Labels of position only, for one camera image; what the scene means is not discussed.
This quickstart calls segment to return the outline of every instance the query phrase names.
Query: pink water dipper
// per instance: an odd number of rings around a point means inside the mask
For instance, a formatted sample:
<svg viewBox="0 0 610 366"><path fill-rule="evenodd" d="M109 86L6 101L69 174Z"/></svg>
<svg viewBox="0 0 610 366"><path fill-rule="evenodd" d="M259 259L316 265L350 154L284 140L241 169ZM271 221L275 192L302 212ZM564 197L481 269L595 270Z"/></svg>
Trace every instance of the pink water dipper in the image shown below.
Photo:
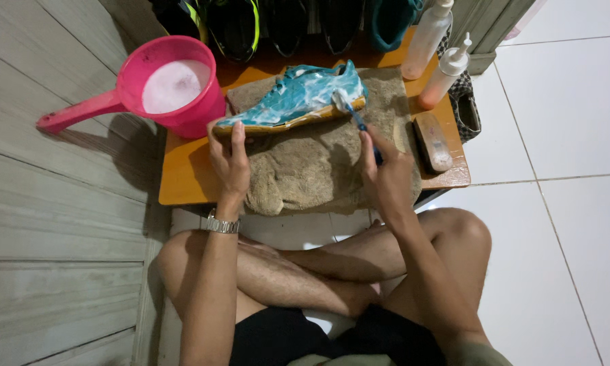
<svg viewBox="0 0 610 366"><path fill-rule="evenodd" d="M158 114L145 112L142 91L147 79L161 66L179 60L196 60L208 66L211 72L207 84L193 101L179 109ZM147 42L124 61L113 90L42 116L36 126L58 134L85 119L127 111L152 119L180 137L205 137L205 125L226 113L226 102L217 81L216 65L210 49L201 41L186 36L160 37Z"/></svg>

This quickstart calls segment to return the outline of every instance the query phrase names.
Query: blue toothbrush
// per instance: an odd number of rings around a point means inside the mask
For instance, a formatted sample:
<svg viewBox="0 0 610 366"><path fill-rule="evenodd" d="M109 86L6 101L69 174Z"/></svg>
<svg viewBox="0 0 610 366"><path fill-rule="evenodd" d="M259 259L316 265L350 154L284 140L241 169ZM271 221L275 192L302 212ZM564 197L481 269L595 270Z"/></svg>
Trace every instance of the blue toothbrush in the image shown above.
<svg viewBox="0 0 610 366"><path fill-rule="evenodd" d="M355 112L354 108L352 107L352 103L349 102L349 97L345 93L345 90L335 89L332 93L332 101L339 111L347 110L350 113L352 118L354 118L354 121L357 123L357 128L359 131L368 131L366 124L363 122L363 118L357 112ZM375 154L375 163L377 165L382 165L384 162L382 153L377 150L374 145L373 152Z"/></svg>

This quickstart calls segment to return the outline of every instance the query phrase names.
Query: crossed legs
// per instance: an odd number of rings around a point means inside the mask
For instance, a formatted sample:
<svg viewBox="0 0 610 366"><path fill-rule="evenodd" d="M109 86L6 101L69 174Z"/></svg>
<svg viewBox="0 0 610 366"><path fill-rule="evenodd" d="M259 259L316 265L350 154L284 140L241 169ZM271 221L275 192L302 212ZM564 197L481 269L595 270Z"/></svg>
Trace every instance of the crossed legs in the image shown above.
<svg viewBox="0 0 610 366"><path fill-rule="evenodd" d="M457 208L418 215L423 230L467 301L479 307L491 239L485 224ZM161 276L182 318L196 278L207 232L189 230L172 237L159 253ZM380 303L424 325L406 278L385 299L371 285L406 273L404 259L386 226L306 251L278 251L241 237L237 256L236 322L267 306L300 307L358 317Z"/></svg>

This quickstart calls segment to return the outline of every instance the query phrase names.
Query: silver watch strap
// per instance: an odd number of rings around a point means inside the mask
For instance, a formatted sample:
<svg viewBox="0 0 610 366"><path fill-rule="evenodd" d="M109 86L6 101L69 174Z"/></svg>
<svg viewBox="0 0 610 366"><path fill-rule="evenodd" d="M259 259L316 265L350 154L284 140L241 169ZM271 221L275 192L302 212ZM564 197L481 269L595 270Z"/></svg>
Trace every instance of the silver watch strap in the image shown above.
<svg viewBox="0 0 610 366"><path fill-rule="evenodd" d="M223 221L217 220L214 218L214 209L210 212L208 216L208 225L206 226L206 230L208 231L216 231L222 234L236 234L239 232L240 220L237 221Z"/></svg>

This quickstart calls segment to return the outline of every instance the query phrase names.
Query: white bottle cap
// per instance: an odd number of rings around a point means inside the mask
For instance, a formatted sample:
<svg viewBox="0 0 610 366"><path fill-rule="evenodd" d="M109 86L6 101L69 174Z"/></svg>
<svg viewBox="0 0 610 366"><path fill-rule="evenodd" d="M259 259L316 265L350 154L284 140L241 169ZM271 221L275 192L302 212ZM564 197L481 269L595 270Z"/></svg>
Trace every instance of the white bottle cap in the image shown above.
<svg viewBox="0 0 610 366"><path fill-rule="evenodd" d="M469 54L467 48L472 45L469 39L469 32L465 34L465 40L460 47L448 49L440 58L438 67L449 76L457 76L463 73L469 64Z"/></svg>
<svg viewBox="0 0 610 366"><path fill-rule="evenodd" d="M431 8L431 12L437 17L444 18L452 10L453 5L454 0L436 0L436 4Z"/></svg>

